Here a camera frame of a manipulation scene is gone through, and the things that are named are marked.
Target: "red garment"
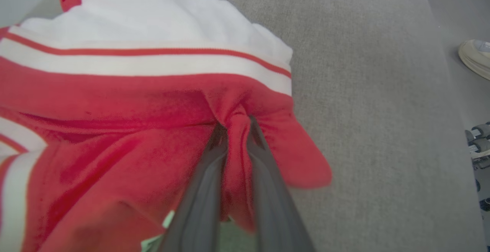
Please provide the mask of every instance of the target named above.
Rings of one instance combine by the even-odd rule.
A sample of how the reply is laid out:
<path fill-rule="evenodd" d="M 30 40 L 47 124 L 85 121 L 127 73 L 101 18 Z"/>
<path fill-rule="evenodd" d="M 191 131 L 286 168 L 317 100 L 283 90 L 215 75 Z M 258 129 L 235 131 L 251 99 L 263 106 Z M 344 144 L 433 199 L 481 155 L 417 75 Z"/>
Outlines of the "red garment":
<path fill-rule="evenodd" d="M 233 70 L 243 63 L 263 72 L 257 77 L 291 77 L 267 60 L 223 48 L 56 47 L 15 26 L 0 38 L 0 149 L 15 152 L 0 165 L 0 240 L 16 237 L 16 222 L 22 251 L 140 251 L 142 240 L 164 231 L 216 122 L 229 136 L 222 218 L 254 229 L 250 115 L 289 186 L 331 181 L 292 97 L 264 84 L 268 76 Z M 150 61 L 163 69 L 111 70 L 130 63 L 140 71 Z M 81 63 L 100 63 L 100 72 L 63 72 Z M 203 70 L 185 72 L 196 65 Z M 215 65 L 229 71 L 207 70 Z"/>

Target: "shoe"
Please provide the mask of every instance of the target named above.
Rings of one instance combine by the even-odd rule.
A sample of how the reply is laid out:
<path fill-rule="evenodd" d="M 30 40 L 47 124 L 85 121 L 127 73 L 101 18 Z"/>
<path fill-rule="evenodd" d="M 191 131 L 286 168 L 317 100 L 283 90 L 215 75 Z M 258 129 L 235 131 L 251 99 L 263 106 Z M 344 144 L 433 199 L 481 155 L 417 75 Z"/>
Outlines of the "shoe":
<path fill-rule="evenodd" d="M 480 209 L 484 210 L 485 212 L 490 211 L 490 198 L 487 198 L 486 200 L 480 200 Z"/>
<path fill-rule="evenodd" d="M 460 45 L 458 53 L 464 65 L 490 80 L 490 43 L 477 39 L 465 41 Z"/>

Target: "red stripe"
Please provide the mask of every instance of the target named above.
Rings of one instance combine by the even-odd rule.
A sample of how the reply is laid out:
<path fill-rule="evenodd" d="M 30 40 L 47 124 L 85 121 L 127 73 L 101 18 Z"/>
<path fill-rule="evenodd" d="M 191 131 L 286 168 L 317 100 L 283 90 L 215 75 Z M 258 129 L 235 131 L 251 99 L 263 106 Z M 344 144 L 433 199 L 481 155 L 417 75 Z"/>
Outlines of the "red stripe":
<path fill-rule="evenodd" d="M 7 33 L 5 34 L 6 39 L 11 39 L 25 46 L 34 48 L 36 50 L 42 51 L 44 53 L 58 55 L 58 56 L 79 56 L 79 55 L 91 55 L 91 56 L 154 56 L 154 55 L 225 55 L 244 58 L 252 62 L 256 62 L 263 67 L 283 74 L 291 78 L 291 73 L 281 67 L 272 65 L 260 58 L 253 55 L 233 51 L 226 49 L 212 49 L 212 48 L 142 48 L 142 49 L 89 49 L 89 48 L 79 48 L 79 49 L 59 49 L 44 46 L 42 44 L 36 43 L 29 39 L 23 38 L 16 34 Z"/>
<path fill-rule="evenodd" d="M 18 153 L 28 152 L 28 150 L 24 146 L 22 146 L 21 144 L 17 143 L 16 141 L 10 139 L 9 137 L 6 137 L 3 134 L 0 134 L 0 142 L 3 142 L 5 144 L 9 145 L 14 150 L 18 151 Z"/>
<path fill-rule="evenodd" d="M 7 33 L 10 27 L 0 28 L 0 39 L 2 39 Z"/>

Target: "shoe sole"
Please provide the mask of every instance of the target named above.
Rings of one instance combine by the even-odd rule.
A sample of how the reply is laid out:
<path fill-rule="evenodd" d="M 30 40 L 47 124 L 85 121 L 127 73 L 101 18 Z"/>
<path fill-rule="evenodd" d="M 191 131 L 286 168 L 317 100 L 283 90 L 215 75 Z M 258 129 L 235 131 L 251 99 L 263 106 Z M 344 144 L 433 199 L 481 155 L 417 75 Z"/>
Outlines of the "shoe sole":
<path fill-rule="evenodd" d="M 490 59 L 478 53 L 472 41 L 462 43 L 459 47 L 458 55 L 464 65 L 471 69 L 471 71 L 490 81 L 490 67 L 479 63 L 490 64 Z"/>

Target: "cloth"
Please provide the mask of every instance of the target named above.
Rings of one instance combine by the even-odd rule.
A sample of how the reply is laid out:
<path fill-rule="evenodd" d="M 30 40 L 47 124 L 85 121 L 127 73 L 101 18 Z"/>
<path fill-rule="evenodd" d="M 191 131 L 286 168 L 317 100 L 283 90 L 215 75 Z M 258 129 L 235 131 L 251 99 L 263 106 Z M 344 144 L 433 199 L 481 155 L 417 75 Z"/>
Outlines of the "cloth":
<path fill-rule="evenodd" d="M 335 175 L 329 187 L 291 189 L 318 252 L 486 251 L 448 96 L 443 51 L 453 60 L 453 48 L 441 48 L 427 0 L 228 1 L 294 49 L 294 113 Z M 26 17 L 60 13 L 43 0 Z M 223 223 L 219 250 L 256 245 Z"/>
<path fill-rule="evenodd" d="M 252 231 L 250 115 L 287 184 L 329 184 L 292 112 L 292 50 L 231 4 L 62 2 L 53 20 L 2 30 L 1 251 L 139 251 L 216 122 L 229 136 L 222 218 Z"/>

